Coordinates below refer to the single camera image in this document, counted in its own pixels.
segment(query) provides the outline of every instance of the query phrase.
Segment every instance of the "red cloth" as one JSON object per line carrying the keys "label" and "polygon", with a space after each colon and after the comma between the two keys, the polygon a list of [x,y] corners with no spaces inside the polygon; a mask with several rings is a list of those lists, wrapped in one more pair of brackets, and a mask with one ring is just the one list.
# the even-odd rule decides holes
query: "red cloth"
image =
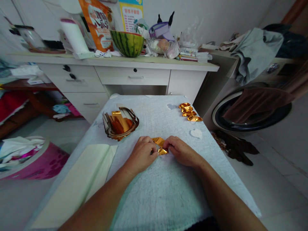
{"label": "red cloth", "polygon": [[295,97],[290,93],[277,88],[244,89],[242,95],[226,111],[223,118],[243,124],[252,114],[275,110],[294,99]]}
{"label": "red cloth", "polygon": [[23,108],[27,100],[27,96],[22,91],[5,92],[0,98],[0,124]]}

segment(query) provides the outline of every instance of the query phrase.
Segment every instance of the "watermelon half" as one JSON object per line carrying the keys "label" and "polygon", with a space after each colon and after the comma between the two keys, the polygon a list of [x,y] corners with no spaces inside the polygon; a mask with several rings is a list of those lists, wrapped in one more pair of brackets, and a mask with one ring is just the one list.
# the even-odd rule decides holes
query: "watermelon half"
{"label": "watermelon half", "polygon": [[110,31],[113,44],[119,49],[122,55],[130,58],[137,57],[143,48],[144,38],[139,34]]}

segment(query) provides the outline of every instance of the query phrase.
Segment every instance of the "folded gold paper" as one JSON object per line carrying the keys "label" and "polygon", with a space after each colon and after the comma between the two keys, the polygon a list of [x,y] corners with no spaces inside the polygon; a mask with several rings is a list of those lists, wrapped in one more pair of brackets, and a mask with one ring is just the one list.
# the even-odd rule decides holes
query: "folded gold paper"
{"label": "folded gold paper", "polygon": [[187,106],[187,107],[182,107],[182,112],[188,112],[188,111],[192,111],[193,108],[191,106]]}
{"label": "folded gold paper", "polygon": [[155,137],[155,138],[152,138],[152,140],[154,141],[154,143],[156,143],[156,144],[160,147],[160,149],[158,150],[159,156],[168,153],[168,151],[166,151],[165,149],[163,149],[164,142],[165,142],[165,140],[164,140],[163,138],[161,138],[161,137]]}
{"label": "folded gold paper", "polygon": [[193,111],[189,103],[182,103],[179,105],[179,108],[182,109],[182,116],[188,116],[188,121],[197,122],[203,120],[201,117],[197,116],[197,113]]}
{"label": "folded gold paper", "polygon": [[139,125],[139,119],[132,109],[119,107],[119,111],[103,114],[105,132],[109,138],[120,141],[132,133]]}
{"label": "folded gold paper", "polygon": [[179,105],[179,108],[190,106],[190,103],[182,103]]}
{"label": "folded gold paper", "polygon": [[182,114],[182,116],[194,116],[194,115],[197,115],[197,113],[194,111],[188,111]]}
{"label": "folded gold paper", "polygon": [[192,116],[188,117],[187,120],[189,120],[191,122],[197,122],[197,121],[202,121],[203,119],[199,116],[192,115]]}

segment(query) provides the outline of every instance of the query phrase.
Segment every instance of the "snack bag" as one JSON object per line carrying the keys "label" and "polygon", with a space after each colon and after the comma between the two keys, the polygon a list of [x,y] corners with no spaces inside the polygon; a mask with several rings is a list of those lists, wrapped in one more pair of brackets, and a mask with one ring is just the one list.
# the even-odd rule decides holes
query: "snack bag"
{"label": "snack bag", "polygon": [[113,51],[110,24],[112,11],[97,0],[79,0],[82,12],[87,21],[95,46],[102,52]]}

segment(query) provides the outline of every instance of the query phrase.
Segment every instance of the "fluffy white tablecloth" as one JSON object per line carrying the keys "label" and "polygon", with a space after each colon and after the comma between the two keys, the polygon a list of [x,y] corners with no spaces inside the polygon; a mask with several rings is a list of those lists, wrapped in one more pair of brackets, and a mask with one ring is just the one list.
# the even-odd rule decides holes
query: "fluffy white tablecloth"
{"label": "fluffy white tablecloth", "polygon": [[[260,217],[261,212],[203,122],[189,122],[178,106],[188,102],[184,96],[113,96],[102,112],[118,110],[117,103],[132,108],[140,120],[138,128],[117,142],[108,138],[102,112],[78,144],[50,191],[33,214],[28,227],[89,144],[118,145],[108,173],[110,179],[129,157],[140,136],[178,136],[203,156],[229,187]],[[191,132],[202,132],[196,138]],[[179,164],[172,154],[159,156],[139,174],[125,191],[112,228],[114,230],[184,230],[212,215],[202,185],[194,171]]]}

